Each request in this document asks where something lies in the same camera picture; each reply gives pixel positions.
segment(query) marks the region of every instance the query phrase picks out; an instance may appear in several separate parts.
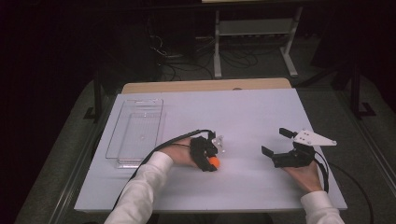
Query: hand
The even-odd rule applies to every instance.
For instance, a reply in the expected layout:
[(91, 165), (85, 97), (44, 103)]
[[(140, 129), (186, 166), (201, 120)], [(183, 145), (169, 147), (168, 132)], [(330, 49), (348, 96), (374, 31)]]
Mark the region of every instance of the hand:
[(191, 138), (184, 138), (160, 151), (168, 155), (176, 164), (198, 167), (190, 155), (190, 140)]
[(283, 170), (291, 175), (306, 192), (323, 190), (319, 180), (318, 166), (314, 161), (305, 167), (284, 167)]

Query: small orange object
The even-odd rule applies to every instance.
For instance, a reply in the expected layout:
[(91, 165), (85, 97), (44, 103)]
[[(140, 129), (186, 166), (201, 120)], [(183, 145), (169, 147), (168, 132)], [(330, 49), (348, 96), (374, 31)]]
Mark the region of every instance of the small orange object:
[(209, 163), (214, 165), (216, 168), (220, 167), (220, 160), (217, 157), (209, 158)]

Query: white sleeve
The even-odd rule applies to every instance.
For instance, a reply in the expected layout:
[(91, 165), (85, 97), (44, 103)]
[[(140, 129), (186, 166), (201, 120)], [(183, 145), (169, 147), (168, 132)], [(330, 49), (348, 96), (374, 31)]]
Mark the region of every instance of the white sleeve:
[(307, 224), (343, 224), (338, 209), (332, 206), (325, 191), (314, 191), (301, 198)]
[(154, 152), (122, 191), (119, 202), (106, 220), (109, 223), (146, 223), (152, 213), (155, 194), (165, 184), (172, 159)]

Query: wire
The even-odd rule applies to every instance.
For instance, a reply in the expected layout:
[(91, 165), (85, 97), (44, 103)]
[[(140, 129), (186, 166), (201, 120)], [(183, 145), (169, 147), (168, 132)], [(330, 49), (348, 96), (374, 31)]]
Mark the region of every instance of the wire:
[(329, 164), (326, 162), (326, 160), (324, 159), (324, 157), (320, 153), (318, 153), (316, 151), (315, 151), (315, 153), (318, 154), (322, 158), (322, 160), (324, 161), (324, 164), (326, 165), (326, 174), (329, 175)]
[[(250, 67), (249, 63), (238, 62), (238, 61), (233, 60), (230, 57), (226, 56), (224, 53), (219, 53), (219, 55), (224, 60), (224, 62), (226, 62), (231, 67), (234, 67), (234, 68), (249, 68)], [(241, 66), (237, 66), (237, 65), (234, 65), (232, 63), (238, 63), (238, 64), (241, 64)]]
[(314, 158), (314, 161), (317, 163), (320, 171), (323, 175), (323, 189), (324, 191), (329, 193), (329, 174), (327, 173), (326, 169), (324, 168), (323, 164), (320, 163), (317, 159)]
[[(238, 55), (236, 52), (237, 51), (230, 51), (230, 53), (236, 58), (236, 59), (245, 59), (248, 63), (249, 63), (249, 65), (250, 66), (254, 66), (254, 65), (256, 65), (258, 62), (259, 62), (259, 60), (257, 59), (257, 56), (256, 55), (254, 55), (254, 54), (251, 54), (251, 53), (246, 53), (246, 52), (244, 52), (244, 51), (242, 51), (242, 50), (238, 50), (238, 51), (240, 51), (240, 52), (242, 52), (243, 54), (245, 54), (245, 55)], [(250, 60), (248, 59), (249, 57), (252, 57), (253, 59), (254, 59), (254, 63), (251, 63), (250, 62)]]
[[(239, 40), (239, 45), (242, 47), (242, 49), (245, 49), (246, 46), (245, 46), (245, 44), (242, 42), (242, 39), (241, 39), (241, 38), (238, 38), (238, 40)], [(244, 51), (242, 51), (242, 52), (244, 52), (246, 55), (251, 55), (251, 54), (253, 53), (253, 51), (254, 51), (254, 49), (248, 50), (248, 51), (246, 51), (246, 52), (244, 52)]]
[(274, 46), (273, 48), (268, 49), (267, 51), (262, 52), (262, 53), (256, 53), (256, 52), (254, 52), (254, 51), (256, 50), (256, 49), (255, 49), (255, 50), (252, 52), (252, 54), (254, 54), (254, 55), (265, 55), (265, 54), (272, 53), (272, 52), (274, 52), (275, 50), (279, 50), (280, 47), (285, 46), (286, 43), (288, 43), (288, 41), (289, 41), (289, 40), (286, 40), (286, 41), (280, 43), (279, 45), (276, 45), (276, 46)]
[(370, 224), (374, 224), (374, 210), (373, 210), (373, 205), (369, 199), (369, 196), (367, 195), (366, 191), (364, 191), (363, 187), (359, 184), (358, 180), (356, 180), (352, 175), (350, 175), (349, 173), (347, 173), (345, 170), (343, 170), (341, 167), (329, 162), (329, 165), (331, 167), (336, 168), (337, 170), (341, 171), (344, 175), (346, 175), (347, 177), (349, 177), (356, 186), (358, 186), (358, 188), (361, 190), (361, 193), (364, 196), (364, 199), (367, 202), (367, 206), (369, 207), (369, 211), (370, 211)]
[(153, 39), (158, 39), (160, 41), (159, 47), (150, 46), (150, 48), (154, 49), (161, 56), (166, 57), (168, 55), (168, 53), (166, 51), (162, 50), (162, 48), (163, 48), (163, 40), (157, 35), (151, 35), (150, 37), (153, 38)]
[(166, 76), (168, 75), (168, 76), (172, 76), (171, 77), (171, 79), (169, 80), (169, 81), (173, 81), (174, 79), (175, 79), (175, 77), (178, 77), (178, 79), (181, 81), (181, 76), (179, 76), (179, 75), (177, 75), (176, 74), (176, 70), (175, 70), (175, 68), (174, 67), (172, 67), (172, 66), (169, 66), (168, 64), (160, 64), (161, 66), (168, 66), (169, 68), (171, 68), (172, 69), (172, 71), (173, 71), (173, 73), (172, 74), (166, 74), (165, 72), (163, 72), (163, 79), (164, 79), (164, 81), (166, 81)]
[[(142, 162), (141, 162), (140, 165), (136, 168), (136, 170), (134, 171), (134, 173), (132, 174), (132, 176), (131, 176), (131, 178), (128, 180), (128, 182), (129, 182), (130, 180), (132, 180), (132, 179), (136, 176), (137, 171), (139, 170), (139, 168), (140, 168), (142, 165), (146, 164), (146, 163), (149, 161), (149, 159), (151, 158), (152, 154), (154, 154), (154, 152), (156, 152), (156, 151), (158, 151), (158, 150), (160, 150), (160, 149), (162, 149), (162, 148), (164, 148), (164, 147), (169, 147), (169, 146), (171, 146), (172, 144), (174, 144), (175, 142), (177, 142), (177, 141), (179, 141), (179, 140), (181, 140), (181, 139), (194, 136), (194, 135), (196, 135), (196, 134), (198, 134), (198, 133), (208, 133), (208, 135), (213, 134), (213, 132), (210, 131), (210, 130), (208, 130), (208, 129), (195, 130), (195, 131), (193, 131), (193, 132), (182, 134), (182, 135), (179, 136), (179, 137), (173, 138), (173, 139), (171, 139), (171, 140), (168, 140), (168, 141), (166, 141), (166, 142), (160, 144), (159, 146), (157, 146), (157, 147), (155, 147), (154, 149), (152, 149), (152, 151), (147, 155), (147, 157), (146, 157), (145, 159), (142, 160)], [(116, 207), (117, 203), (119, 202), (119, 199), (120, 199), (121, 194), (122, 194), (122, 191), (121, 191), (119, 197), (117, 198), (116, 202), (114, 203), (113, 209)]]
[(210, 36), (208, 39), (209, 39), (210, 41), (209, 41), (207, 44), (203, 45), (202, 47), (198, 48), (198, 49), (195, 51), (196, 53), (199, 53), (200, 51), (202, 51), (202, 50), (204, 50), (204, 49), (207, 49), (207, 48), (209, 48), (209, 47), (211, 47), (211, 46), (213, 46), (213, 45), (215, 44), (215, 38), (214, 38), (213, 36)]
[[(195, 69), (185, 69), (185, 68), (181, 68), (181, 67), (174, 66), (173, 64), (176, 64), (176, 65), (197, 66), (198, 68), (195, 68)], [(210, 79), (213, 79), (212, 72), (210, 72), (209, 69), (207, 69), (206, 67), (204, 67), (204, 66), (202, 66), (202, 65), (200, 65), (200, 64), (195, 64), (195, 63), (168, 63), (167, 65), (168, 65), (168, 66), (171, 66), (171, 67), (173, 67), (173, 68), (176, 68), (176, 69), (178, 69), (178, 70), (182, 70), (182, 71), (197, 71), (197, 70), (200, 70), (200, 69), (204, 69), (204, 70), (206, 70), (206, 72), (210, 75)]]
[(206, 54), (209, 54), (209, 53), (210, 53), (209, 59), (206, 61), (206, 63), (203, 65), (203, 67), (207, 67), (209, 65), (209, 63), (212, 62), (213, 55), (214, 55), (213, 54), (213, 50), (209, 50), (207, 52), (204, 52), (202, 55), (198, 56), (198, 58), (197, 58), (197, 60), (198, 60), (198, 59), (204, 57)]

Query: small clear object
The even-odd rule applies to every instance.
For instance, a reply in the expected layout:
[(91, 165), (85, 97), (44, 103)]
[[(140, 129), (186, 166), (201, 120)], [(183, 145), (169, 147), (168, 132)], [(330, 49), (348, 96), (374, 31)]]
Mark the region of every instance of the small clear object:
[(126, 100), (108, 145), (106, 158), (116, 168), (137, 168), (157, 145), (163, 100)]

